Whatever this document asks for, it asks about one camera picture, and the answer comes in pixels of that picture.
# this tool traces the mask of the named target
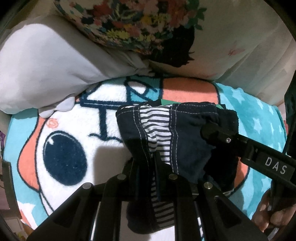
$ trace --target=bolt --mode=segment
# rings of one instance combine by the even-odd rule
[[[83,189],[90,189],[90,188],[91,188],[91,183],[84,183],[84,184],[82,185],[82,188],[83,188]]]
[[[204,183],[204,187],[205,187],[206,189],[211,189],[211,188],[213,187],[213,184],[210,183],[210,182],[206,182],[206,183]]]
[[[126,175],[124,175],[124,174],[122,174],[122,173],[121,173],[121,174],[118,174],[118,175],[117,175],[117,179],[123,181],[123,180],[126,179]]]
[[[178,178],[178,176],[176,174],[172,173],[172,174],[169,174],[168,178],[171,180],[176,180]]]

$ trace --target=floral print pillow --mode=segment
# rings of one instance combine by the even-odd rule
[[[92,41],[174,67],[192,60],[189,50],[207,10],[199,0],[93,0],[92,8],[69,0],[54,3]]]

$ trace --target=black oval eye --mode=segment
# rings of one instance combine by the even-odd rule
[[[81,182],[87,170],[81,144],[75,137],[63,131],[55,131],[46,138],[43,161],[49,174],[66,186]]]

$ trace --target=blanket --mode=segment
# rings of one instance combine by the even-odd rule
[[[222,84],[164,76],[117,78],[92,86],[68,112],[42,119],[36,109],[13,115],[4,159],[11,162],[22,221],[35,229],[85,182],[99,184],[121,173],[131,158],[118,130],[115,112],[125,104],[166,99],[225,104],[239,117],[239,133],[282,151],[287,137],[277,107]],[[238,165],[230,200],[249,218],[271,180]],[[122,205],[120,240],[174,240],[174,227],[135,234]]]

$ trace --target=cartoon dog face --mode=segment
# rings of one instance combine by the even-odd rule
[[[122,143],[116,110],[159,98],[218,102],[216,89],[209,83],[132,76],[98,84],[80,95],[71,111],[38,118],[19,156],[18,171],[39,192],[48,215],[83,183],[105,183],[122,172],[131,154]],[[239,168],[236,185],[247,173],[241,164]]]

